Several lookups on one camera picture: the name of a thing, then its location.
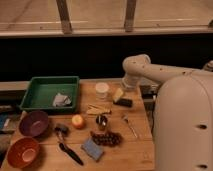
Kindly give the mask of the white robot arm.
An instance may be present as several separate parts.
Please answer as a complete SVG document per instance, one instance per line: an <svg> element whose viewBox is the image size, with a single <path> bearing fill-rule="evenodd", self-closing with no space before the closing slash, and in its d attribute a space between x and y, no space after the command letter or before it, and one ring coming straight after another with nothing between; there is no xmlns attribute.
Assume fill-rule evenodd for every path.
<svg viewBox="0 0 213 171"><path fill-rule="evenodd" d="M123 60L122 86L145 77L160 84L154 109L155 171L213 171L213 72L153 64L146 54Z"/></svg>

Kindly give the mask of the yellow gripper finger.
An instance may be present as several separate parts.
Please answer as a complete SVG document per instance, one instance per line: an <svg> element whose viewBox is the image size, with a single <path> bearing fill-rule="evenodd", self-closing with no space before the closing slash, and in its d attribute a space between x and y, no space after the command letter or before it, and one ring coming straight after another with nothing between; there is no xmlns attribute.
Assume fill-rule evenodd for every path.
<svg viewBox="0 0 213 171"><path fill-rule="evenodd" d="M124 95L124 91L121 88L118 88L113 95L113 101L117 102Z"/></svg>

